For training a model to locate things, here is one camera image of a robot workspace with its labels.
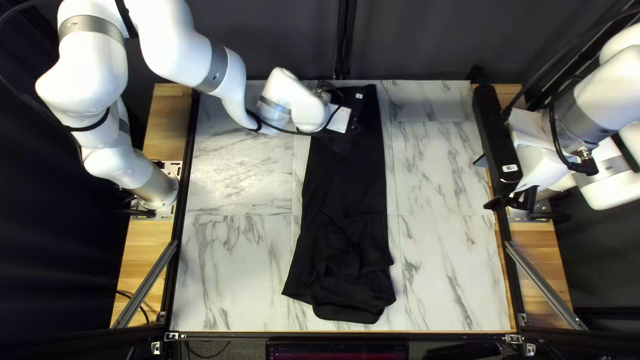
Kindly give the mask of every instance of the black cable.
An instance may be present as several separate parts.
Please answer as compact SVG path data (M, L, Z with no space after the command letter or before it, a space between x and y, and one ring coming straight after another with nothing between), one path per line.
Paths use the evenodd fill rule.
M551 127L551 139L553 139L554 149L556 150L556 154L558 155L560 161L562 161L562 163L569 170L573 170L572 168L574 167L575 163L566 159L566 156L564 156L562 152L560 141L558 140L558 131L556 129L556 112L554 108L555 106L553 104L549 108L549 126Z
M185 341L185 342L184 342L185 346L187 346L187 355L189 356L189 359L191 359L191 355L190 355L190 354L196 355L196 356L197 356L197 357L199 357L200 359L213 359L214 357L216 357L216 356L218 356L218 355L222 354L222 352L223 352L223 351L225 351L225 349L229 346L229 344L230 344L230 343L231 343L231 341L227 341L227 343L225 344L225 346L224 346L224 347L222 347L222 349L221 349L219 352L217 352L217 353L215 353L215 354L213 354L213 355L204 356L204 355L198 354L197 352L195 352L194 350L192 350L192 349L191 349L191 347L189 346L189 342L188 342L188 341Z
M285 133L285 134L292 134L292 135L301 135L301 136L333 136L333 135L322 135L319 134L320 131L324 130L327 128L327 126L329 126L329 123L331 122L331 120L333 120L333 116L338 112L338 110L340 110L342 108L342 105L338 105L338 107L331 113L331 115L329 115L329 119L327 119L326 123L324 123L324 126L314 132L314 133L303 133L302 131L291 131L291 130L286 130L286 129L282 129L280 127L277 127L275 125L270 124L269 122L267 122L266 120L263 120L260 115L256 114L255 112L246 109L247 114L249 114L249 116L251 116L256 122L260 123L260 124L264 124L267 125L268 127L270 127L271 129L280 131L281 133Z
M128 298L129 300L131 300L131 295L129 295L129 294L123 292L123 291L116 290L116 294L122 295L122 296ZM142 314L145 315L145 319L147 319L147 325L150 325L151 322L149 321L149 316L147 315L147 312L142 308L142 305L140 306L140 311L142 311Z
M136 198L137 198L137 196L135 196L135 195L133 195L133 194L132 194L130 197L128 197L128 198L126 198L126 199L124 199L122 202L124 202L124 203L126 204L126 203L128 203L128 202L132 202L132 201L133 201L133 200L135 200Z
M565 84L567 84L571 80L581 80L581 79L584 79L584 76L582 75L569 76L566 78L565 82L560 87L565 86ZM559 90L556 90L552 93L551 100L549 101L549 104L548 104L549 127L551 129L551 139L552 139L552 142L554 143L554 149L556 150L556 155L558 156L560 161L562 161L562 163L567 167L567 169L575 172L580 172L583 174L588 174L589 171L585 171L584 164L581 165L580 163L574 163L572 161L569 161L562 152L562 147L560 145L560 139L558 139L558 131L556 128L556 101L558 100L558 98L560 98Z
M571 80L584 80L585 76L584 75L580 75L580 74L574 74L571 76L567 76L564 80L564 82L562 83L562 85L560 85L560 87L558 88L558 90L554 91L551 93L551 96L549 98L549 102L545 104L546 108L551 107L558 99L560 99L566 92L570 91L573 87L564 87L566 84L569 83L569 81Z
M148 217L154 218L156 217L155 210L142 210L142 209L119 209L119 213L128 214L132 217Z
M533 84L535 84L535 82L538 80L538 78L540 76L542 76L542 74L544 74L548 68L555 64L558 60L560 60L560 58L562 58L566 53L568 53L570 50L572 50L575 46L577 46L578 44L581 44L583 41L587 40L589 37L593 36L594 33L600 31L600 28L603 28L604 26L622 19L625 16L629 16L631 14L640 12L640 6L635 6L633 8L629 8L626 9L622 12L619 12L611 17L609 17L608 19L599 22L598 24L596 24L595 26L593 26L590 30L588 30L587 32L585 32L583 35L581 35L579 38L576 38L575 40L571 41L569 44L567 44L566 46L564 46L561 50L559 50L549 61L547 61L546 64L544 64L544 66L542 66L542 68L540 68L540 70L538 70L528 81L528 83L523 86L520 91L511 99L511 101L509 101L509 104L507 106L504 107L504 109L502 110L502 118L504 120L507 120L509 118L509 116L511 115L511 110L513 109L513 106L515 106L516 102L518 102L518 100L523 96L523 94L528 91L529 89L531 89L531 87L533 86Z

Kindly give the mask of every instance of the metal mounting plate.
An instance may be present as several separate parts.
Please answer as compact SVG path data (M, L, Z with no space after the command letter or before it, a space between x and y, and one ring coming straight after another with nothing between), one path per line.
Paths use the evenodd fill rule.
M164 340L165 341L176 341L176 340L178 340L178 333L177 332L166 332L164 334Z
M164 161L164 169L163 171L169 175L174 183L175 183L175 191L178 191L178 184L180 181L180 176L182 175L182 161ZM131 217L133 220L142 220L142 221L173 221L175 216L175 207L177 203L176 199L169 205L156 210L156 217L148 218L148 217ZM134 199L131 201L131 209L146 209L141 202L138 202L138 199Z
M522 337L518 334L507 334L504 336L504 340L510 344L522 344Z
M526 344L524 349L524 356L533 356L536 354L536 345L535 344Z
M536 219L536 220L527 220L526 213L528 211L522 211L513 208L507 208L507 217L509 218L509 222L551 222L551 220L547 218ZM548 200L543 200L533 207L534 213L550 213L551 205Z

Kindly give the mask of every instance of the gray floor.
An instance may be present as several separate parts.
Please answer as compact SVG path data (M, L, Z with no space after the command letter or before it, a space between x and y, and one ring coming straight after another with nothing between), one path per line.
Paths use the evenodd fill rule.
M226 344L226 341L190 341L189 347L193 352L209 358L215 353L219 352ZM265 358L265 343L266 341L233 341L229 346L216 356L216 360L255 360ZM199 360L204 357L198 357L197 355L189 354L187 346L181 343L181 359L183 360ZM426 343L426 342L409 342L409 360L421 360L424 354L429 349L445 347L454 345L455 343ZM489 357L487 359L498 360L502 359L502 356Z

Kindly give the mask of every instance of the cylindrical robot column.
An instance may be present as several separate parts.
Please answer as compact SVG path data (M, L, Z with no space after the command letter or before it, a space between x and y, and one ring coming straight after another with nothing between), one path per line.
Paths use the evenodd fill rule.
M160 209L175 200L178 190L177 181L155 165L152 165L152 169L151 176L146 183L127 190L138 196L145 208Z

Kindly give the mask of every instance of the silver metal ring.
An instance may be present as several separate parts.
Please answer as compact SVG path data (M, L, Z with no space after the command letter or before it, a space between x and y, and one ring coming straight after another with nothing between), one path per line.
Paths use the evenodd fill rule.
M78 31L87 33L100 33L116 40L124 46L124 35L112 22L93 15L76 15L64 20L58 28L60 42L65 36Z
M270 108L274 109L275 111L277 111L279 113L283 113L283 114L291 116L291 110L290 109L287 109L282 105L278 105L275 102L267 99L266 97L264 97L262 95L260 95L260 102L262 104L265 104L266 106L269 106Z
M598 174L594 176L587 176L585 174L580 174L578 172L572 175L573 180L575 180L575 184L578 186L578 188L583 188L589 184L595 183L596 181L606 179L609 176L613 176L621 172L631 170L631 167L625 160L625 157L622 155L614 156L613 158L603 160L597 163L597 165L598 165Z
M229 55L227 54L227 49L219 44L211 44L211 64L209 65L209 72L204 79L193 88L205 94L211 94L222 84L222 80L227 74L228 65Z

